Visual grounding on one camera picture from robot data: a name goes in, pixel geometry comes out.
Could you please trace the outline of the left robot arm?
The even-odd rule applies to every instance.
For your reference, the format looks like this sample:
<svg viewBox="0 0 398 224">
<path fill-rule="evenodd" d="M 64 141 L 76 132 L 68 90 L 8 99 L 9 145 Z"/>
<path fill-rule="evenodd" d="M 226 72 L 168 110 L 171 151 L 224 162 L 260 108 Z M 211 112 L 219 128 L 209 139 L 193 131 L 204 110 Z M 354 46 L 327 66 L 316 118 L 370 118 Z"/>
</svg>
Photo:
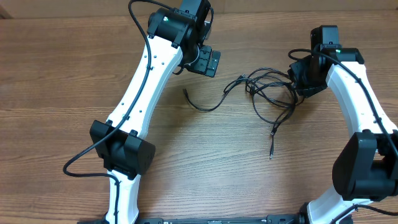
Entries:
<svg viewBox="0 0 398 224">
<path fill-rule="evenodd" d="M 94 121 L 90 136 L 109 178 L 109 209 L 100 223 L 135 223 L 141 177 L 155 146 L 145 140 L 155 106 L 171 76 L 188 70 L 214 77 L 221 54 L 204 45 L 212 8 L 160 8 L 148 21 L 144 51 L 132 80 L 105 122 Z"/>
</svg>

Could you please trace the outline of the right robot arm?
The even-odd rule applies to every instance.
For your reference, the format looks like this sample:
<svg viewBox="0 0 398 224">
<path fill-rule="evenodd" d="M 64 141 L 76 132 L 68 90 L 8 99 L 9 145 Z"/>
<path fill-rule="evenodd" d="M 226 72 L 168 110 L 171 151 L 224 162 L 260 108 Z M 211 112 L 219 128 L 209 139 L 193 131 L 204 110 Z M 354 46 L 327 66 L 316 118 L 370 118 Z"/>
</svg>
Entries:
<svg viewBox="0 0 398 224">
<path fill-rule="evenodd" d="M 397 126 L 374 94 L 356 48 L 315 44 L 288 74 L 304 97 L 329 88 L 349 141 L 332 168 L 332 186 L 300 209 L 302 223 L 352 223 L 351 213 L 397 195 Z"/>
</svg>

